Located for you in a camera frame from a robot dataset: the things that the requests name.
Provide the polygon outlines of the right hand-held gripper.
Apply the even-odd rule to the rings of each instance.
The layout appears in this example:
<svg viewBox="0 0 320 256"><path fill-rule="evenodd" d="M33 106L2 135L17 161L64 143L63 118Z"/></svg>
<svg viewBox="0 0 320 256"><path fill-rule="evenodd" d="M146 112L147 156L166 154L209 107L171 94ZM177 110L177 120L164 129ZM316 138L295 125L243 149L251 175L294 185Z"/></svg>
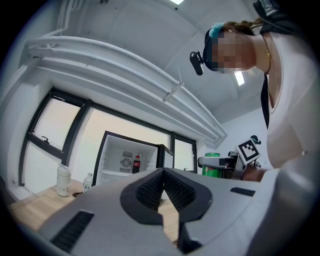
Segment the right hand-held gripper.
<svg viewBox="0 0 320 256"><path fill-rule="evenodd" d="M226 167L231 179L242 180L248 166L254 167L256 160L261 156L257 148L260 144L257 136L251 136L236 145L234 150L228 153L228 157L199 157L198 167Z"/></svg>

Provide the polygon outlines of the dark cola bottle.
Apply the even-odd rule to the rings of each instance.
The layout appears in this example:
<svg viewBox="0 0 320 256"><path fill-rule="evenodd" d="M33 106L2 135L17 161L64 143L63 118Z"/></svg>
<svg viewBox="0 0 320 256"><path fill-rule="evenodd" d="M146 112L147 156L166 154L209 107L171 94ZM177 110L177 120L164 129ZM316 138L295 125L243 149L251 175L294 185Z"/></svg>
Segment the dark cola bottle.
<svg viewBox="0 0 320 256"><path fill-rule="evenodd" d="M141 166L140 156L137 155L133 161L133 164L132 164L132 174L139 173L140 166Z"/></svg>

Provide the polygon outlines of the green drink can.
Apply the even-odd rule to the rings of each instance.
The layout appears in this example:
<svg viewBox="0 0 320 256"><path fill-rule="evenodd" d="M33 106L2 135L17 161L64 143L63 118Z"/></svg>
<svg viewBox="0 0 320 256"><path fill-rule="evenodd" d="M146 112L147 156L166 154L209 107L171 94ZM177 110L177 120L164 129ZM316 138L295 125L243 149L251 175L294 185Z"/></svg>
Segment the green drink can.
<svg viewBox="0 0 320 256"><path fill-rule="evenodd" d="M221 155L219 153L215 152L208 152L204 155L205 157L220 157ZM219 169L214 169L212 167L202 167L202 175L213 177L213 178L220 178L221 177L221 171Z"/></svg>

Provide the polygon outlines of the person's right forearm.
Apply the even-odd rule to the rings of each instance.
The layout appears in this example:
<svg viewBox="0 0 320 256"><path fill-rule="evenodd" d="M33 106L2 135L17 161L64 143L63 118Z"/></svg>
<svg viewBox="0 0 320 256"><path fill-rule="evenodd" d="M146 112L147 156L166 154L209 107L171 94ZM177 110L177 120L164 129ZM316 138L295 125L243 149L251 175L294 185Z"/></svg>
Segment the person's right forearm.
<svg viewBox="0 0 320 256"><path fill-rule="evenodd" d="M242 179L244 181L260 182L267 170L248 165L243 173Z"/></svg>

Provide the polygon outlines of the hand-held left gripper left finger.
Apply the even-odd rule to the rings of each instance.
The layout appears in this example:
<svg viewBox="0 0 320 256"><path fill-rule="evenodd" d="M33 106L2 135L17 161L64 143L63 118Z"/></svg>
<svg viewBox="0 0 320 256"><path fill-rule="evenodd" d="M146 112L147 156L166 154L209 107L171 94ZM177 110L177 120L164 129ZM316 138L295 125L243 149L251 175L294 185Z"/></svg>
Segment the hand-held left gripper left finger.
<svg viewBox="0 0 320 256"><path fill-rule="evenodd" d="M162 170L96 185L49 217L39 234L57 256L180 256L158 212Z"/></svg>

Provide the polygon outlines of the black mini fridge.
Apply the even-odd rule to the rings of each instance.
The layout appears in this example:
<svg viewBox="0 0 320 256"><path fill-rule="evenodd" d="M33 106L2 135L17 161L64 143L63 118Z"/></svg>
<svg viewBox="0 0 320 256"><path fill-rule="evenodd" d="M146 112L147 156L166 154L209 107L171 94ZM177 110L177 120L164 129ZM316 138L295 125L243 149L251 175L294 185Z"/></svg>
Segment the black mini fridge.
<svg viewBox="0 0 320 256"><path fill-rule="evenodd" d="M137 155L140 156L138 173L173 167L173 153L163 144L105 131L95 162L92 185L101 185L134 174L133 161Z"/></svg>

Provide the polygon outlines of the clear water bottle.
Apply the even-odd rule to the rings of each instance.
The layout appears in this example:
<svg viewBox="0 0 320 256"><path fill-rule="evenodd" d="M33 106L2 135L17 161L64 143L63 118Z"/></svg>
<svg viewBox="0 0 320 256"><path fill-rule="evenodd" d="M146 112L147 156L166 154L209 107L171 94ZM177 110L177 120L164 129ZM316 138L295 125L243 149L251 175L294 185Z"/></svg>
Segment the clear water bottle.
<svg viewBox="0 0 320 256"><path fill-rule="evenodd" d="M93 174L88 173L87 177L83 180L83 192L86 192L92 187L93 184Z"/></svg>

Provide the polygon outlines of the person's body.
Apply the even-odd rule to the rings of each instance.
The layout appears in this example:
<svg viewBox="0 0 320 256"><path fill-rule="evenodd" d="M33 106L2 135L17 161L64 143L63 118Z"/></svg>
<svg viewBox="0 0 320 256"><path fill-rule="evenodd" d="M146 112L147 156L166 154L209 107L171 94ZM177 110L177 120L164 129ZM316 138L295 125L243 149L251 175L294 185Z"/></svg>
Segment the person's body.
<svg viewBox="0 0 320 256"><path fill-rule="evenodd" d="M276 0L256 0L254 21L223 21L218 38L205 34L203 61L214 72L263 73L260 102L267 154L279 168L320 150L320 60L302 27Z"/></svg>

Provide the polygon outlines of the black framed window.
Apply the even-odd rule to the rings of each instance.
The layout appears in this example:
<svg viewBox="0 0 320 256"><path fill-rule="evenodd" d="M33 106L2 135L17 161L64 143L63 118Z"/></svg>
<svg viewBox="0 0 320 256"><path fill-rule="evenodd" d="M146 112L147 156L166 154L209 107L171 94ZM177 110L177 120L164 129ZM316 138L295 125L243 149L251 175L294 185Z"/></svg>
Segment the black framed window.
<svg viewBox="0 0 320 256"><path fill-rule="evenodd" d="M170 133L170 150L173 153L173 167L175 169L197 173L197 144L195 140Z"/></svg>
<svg viewBox="0 0 320 256"><path fill-rule="evenodd" d="M105 132L170 146L166 130L52 88L27 127L18 184L33 192L55 185L59 164L70 168L72 179L83 181L87 173L94 172Z"/></svg>

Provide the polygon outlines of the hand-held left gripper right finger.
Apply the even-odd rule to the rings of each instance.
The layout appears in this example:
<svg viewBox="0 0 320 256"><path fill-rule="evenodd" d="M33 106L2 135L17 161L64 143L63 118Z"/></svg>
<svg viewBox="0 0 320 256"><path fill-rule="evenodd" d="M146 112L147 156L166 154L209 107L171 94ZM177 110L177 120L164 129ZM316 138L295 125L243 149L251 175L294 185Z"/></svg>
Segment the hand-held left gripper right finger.
<svg viewBox="0 0 320 256"><path fill-rule="evenodd" d="M267 211L267 177L222 179L164 168L168 195L179 213L177 248L164 255L246 255Z"/></svg>

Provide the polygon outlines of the white ceiling pipe run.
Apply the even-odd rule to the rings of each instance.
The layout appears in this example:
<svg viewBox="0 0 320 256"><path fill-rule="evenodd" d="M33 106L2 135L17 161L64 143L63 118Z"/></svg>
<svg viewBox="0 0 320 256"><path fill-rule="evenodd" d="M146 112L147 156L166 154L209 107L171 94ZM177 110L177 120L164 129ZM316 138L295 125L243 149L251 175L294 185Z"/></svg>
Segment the white ceiling pipe run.
<svg viewBox="0 0 320 256"><path fill-rule="evenodd" d="M115 45L75 36L42 36L26 42L31 56L53 65L66 64L83 73L96 91L119 102L117 110L132 106L163 120L179 131L205 138L217 147L227 137L217 119L176 80L144 58Z"/></svg>

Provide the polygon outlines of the teal hair scrunchie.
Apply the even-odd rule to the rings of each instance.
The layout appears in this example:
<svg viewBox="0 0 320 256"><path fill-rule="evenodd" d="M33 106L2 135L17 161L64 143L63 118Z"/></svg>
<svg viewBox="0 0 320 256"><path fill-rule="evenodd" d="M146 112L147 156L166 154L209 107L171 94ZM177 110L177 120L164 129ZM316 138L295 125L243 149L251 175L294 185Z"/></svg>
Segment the teal hair scrunchie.
<svg viewBox="0 0 320 256"><path fill-rule="evenodd" d="M209 37L211 39L217 39L225 24L225 22L216 22L209 30Z"/></svg>

